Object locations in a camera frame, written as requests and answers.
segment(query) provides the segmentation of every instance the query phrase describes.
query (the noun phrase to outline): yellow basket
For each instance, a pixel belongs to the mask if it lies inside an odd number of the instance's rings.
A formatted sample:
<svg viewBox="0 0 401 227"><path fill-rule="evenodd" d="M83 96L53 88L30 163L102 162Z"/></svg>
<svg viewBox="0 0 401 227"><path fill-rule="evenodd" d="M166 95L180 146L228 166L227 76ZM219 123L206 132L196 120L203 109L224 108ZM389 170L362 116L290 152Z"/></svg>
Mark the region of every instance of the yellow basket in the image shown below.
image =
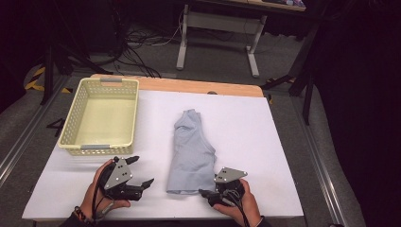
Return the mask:
<svg viewBox="0 0 401 227"><path fill-rule="evenodd" d="M132 154L136 79L82 79L59 139L71 155Z"/></svg>

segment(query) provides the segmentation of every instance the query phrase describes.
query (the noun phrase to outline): gray cloth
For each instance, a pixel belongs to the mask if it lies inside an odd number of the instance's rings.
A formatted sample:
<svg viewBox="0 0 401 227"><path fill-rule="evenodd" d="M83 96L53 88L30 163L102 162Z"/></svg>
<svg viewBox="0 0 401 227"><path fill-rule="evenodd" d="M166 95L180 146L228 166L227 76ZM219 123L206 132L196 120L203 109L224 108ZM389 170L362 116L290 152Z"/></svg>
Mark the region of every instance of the gray cloth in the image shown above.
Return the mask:
<svg viewBox="0 0 401 227"><path fill-rule="evenodd" d="M174 129L174 156L166 192L187 195L199 189L214 191L216 151L204 137L201 114L184 111Z"/></svg>

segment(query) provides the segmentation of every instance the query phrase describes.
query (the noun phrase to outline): white table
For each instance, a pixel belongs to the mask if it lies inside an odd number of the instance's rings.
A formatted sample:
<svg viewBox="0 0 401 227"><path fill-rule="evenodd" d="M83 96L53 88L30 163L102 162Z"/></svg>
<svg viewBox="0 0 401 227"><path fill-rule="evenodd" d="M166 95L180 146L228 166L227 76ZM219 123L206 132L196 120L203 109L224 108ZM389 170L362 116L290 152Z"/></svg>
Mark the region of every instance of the white table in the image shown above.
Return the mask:
<svg viewBox="0 0 401 227"><path fill-rule="evenodd" d="M248 172L245 177L258 201L261 215L297 217L303 211L277 130L264 97L216 96L140 90L133 155L133 179L140 185L154 178L140 201L113 210L107 219L227 218L212 209L201 195L166 193L173 154L174 123L183 111L201 114L206 138L216 149L215 171L227 166ZM95 171L113 156L74 157L54 147L23 218L68 218L80 205Z"/></svg>

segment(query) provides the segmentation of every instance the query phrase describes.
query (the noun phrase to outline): human hand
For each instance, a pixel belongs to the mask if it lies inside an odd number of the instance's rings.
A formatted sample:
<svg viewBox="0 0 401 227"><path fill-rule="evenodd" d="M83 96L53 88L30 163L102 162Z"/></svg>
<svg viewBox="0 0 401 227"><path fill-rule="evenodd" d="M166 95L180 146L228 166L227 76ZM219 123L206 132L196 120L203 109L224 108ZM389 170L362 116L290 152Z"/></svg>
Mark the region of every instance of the human hand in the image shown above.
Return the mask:
<svg viewBox="0 0 401 227"><path fill-rule="evenodd" d="M244 196L242 197L242 207L244 209L244 213L248 219L248 222L251 226L257 226L261 220L259 208L257 207L256 199L254 195L251 193L250 186L247 181L243 179L239 179L244 186ZM244 227L245 222L244 218L242 217L241 212L239 211L238 207L232 206L224 206L221 204L216 203L213 208L218 210L221 214L230 216L238 223L240 226Z"/></svg>
<svg viewBox="0 0 401 227"><path fill-rule="evenodd" d="M82 205L80 206L80 210L82 213L85 215L86 218L92 219L92 201L94 199L94 194L95 194L95 187L97 180L100 177L100 174L102 170L112 162L113 160L107 161L103 166L101 166L95 174L94 180L92 183L89 185L88 190L86 191L85 198L83 199ZM102 191L99 189L97 190L96 194L96 205L98 205L96 211L102 211L104 210L107 206L109 206L113 201L107 197L104 197ZM120 207L130 207L131 203L129 201L114 201L114 205L110 210L120 208Z"/></svg>

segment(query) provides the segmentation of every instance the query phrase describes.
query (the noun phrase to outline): gray carpet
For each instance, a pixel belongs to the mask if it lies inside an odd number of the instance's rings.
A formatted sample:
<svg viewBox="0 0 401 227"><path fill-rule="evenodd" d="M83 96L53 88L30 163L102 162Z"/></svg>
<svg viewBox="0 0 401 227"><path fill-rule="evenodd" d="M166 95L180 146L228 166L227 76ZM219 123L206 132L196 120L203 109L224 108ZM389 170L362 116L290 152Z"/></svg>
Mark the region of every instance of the gray carpet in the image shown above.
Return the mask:
<svg viewBox="0 0 401 227"><path fill-rule="evenodd" d="M248 60L244 52L247 38L236 34L228 42L222 42L203 33L194 32L189 36L185 66L182 71L175 69L179 43L171 42L162 46L143 45L137 49L145 64L158 70L166 78L216 81L262 85L266 79L279 78L285 75L291 66L302 43L293 37L274 37L266 34L261 38L256 50L260 78L251 77ZM93 61L106 59L101 55L93 56ZM115 71L115 67L123 74L139 75L141 71L135 66L116 62L103 66ZM80 78L90 77L87 69L76 69L65 87L76 88ZM312 164L308 143L302 130L302 121L297 117L297 105L303 99L290 97L283 84L265 94L272 95L270 105L284 152L288 159L291 173L296 183L301 204L305 210L305 218L272 218L273 227L305 226L305 220L310 227L328 226L333 222L325 201L321 184ZM42 92L30 90L19 101L0 114L0 157L4 159L15 141L29 122L32 113L39 108ZM34 131L30 143L19 159L15 168L0 188L0 226L31 226L32 221L23 220L21 216L29 200L32 186L37 182L46 161L56 144L56 130L46 126L59 118L65 118L74 94L57 94L39 126ZM319 152L327 166L330 178L338 194L341 208L344 211L348 226L365 226L359 205L352 189L346 181L338 162L330 131L324 114L318 91L312 99L310 130L313 133ZM38 223L37 226L56 226L59 222ZM234 226L232 222L134 222L131 226Z"/></svg>

